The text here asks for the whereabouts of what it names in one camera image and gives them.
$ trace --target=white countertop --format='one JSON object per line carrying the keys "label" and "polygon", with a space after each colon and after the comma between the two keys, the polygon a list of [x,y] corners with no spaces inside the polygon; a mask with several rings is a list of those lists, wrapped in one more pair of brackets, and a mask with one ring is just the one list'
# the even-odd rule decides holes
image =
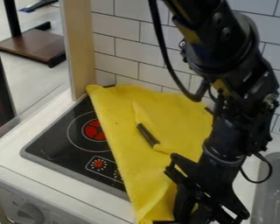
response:
{"label": "white countertop", "polygon": [[[73,105],[67,90],[0,140],[0,180],[91,223],[133,223],[128,201],[20,157],[25,145]],[[280,151],[280,136],[274,138],[266,154]],[[252,179],[257,177],[259,163],[257,158],[250,157],[244,165]],[[236,194],[249,211],[255,189],[241,174],[234,182]]]}

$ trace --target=yellow cloth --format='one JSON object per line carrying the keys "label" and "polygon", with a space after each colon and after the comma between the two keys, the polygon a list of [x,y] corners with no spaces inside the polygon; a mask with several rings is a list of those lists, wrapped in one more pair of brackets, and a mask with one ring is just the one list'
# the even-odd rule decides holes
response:
{"label": "yellow cloth", "polygon": [[[182,94],[160,94],[135,86],[99,87],[87,92],[113,151],[137,223],[172,221],[176,186],[164,174],[176,152],[198,161],[212,117],[202,103]],[[142,123],[160,141],[152,149],[140,132]]]}

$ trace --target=induction cooktop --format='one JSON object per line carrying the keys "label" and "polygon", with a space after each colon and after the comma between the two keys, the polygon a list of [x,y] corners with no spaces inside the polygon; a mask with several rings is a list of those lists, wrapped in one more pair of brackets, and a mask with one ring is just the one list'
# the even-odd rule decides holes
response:
{"label": "induction cooktop", "polygon": [[89,97],[24,147],[21,156],[127,199],[116,161]]}

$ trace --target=metal pole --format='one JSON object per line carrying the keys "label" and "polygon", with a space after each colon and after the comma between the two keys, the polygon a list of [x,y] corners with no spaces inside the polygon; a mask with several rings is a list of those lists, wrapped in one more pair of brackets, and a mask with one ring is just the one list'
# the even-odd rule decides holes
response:
{"label": "metal pole", "polygon": [[18,22],[17,6],[15,5],[14,0],[3,0],[3,2],[5,4],[5,9],[12,37],[21,35],[22,32],[20,31],[20,26]]}

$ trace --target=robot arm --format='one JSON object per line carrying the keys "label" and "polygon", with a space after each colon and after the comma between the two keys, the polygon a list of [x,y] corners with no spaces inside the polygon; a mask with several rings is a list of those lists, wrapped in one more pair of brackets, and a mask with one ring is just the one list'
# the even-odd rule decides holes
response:
{"label": "robot arm", "polygon": [[[201,101],[211,86],[218,91],[213,131],[202,145],[199,162],[173,154],[165,171],[178,185],[173,211],[176,223],[241,223],[249,217],[249,211],[236,197],[233,182],[238,172],[249,179],[242,170],[246,156],[256,155],[268,163],[260,151],[266,151],[271,141],[270,122],[278,107],[276,76],[258,50],[254,23],[233,13],[225,0],[163,0],[185,37],[179,44],[184,62],[204,78],[198,92],[189,93],[169,61],[157,1],[149,0],[150,11],[172,78],[195,102]],[[268,165],[270,176],[272,167]],[[195,205],[199,208],[193,213]]]}

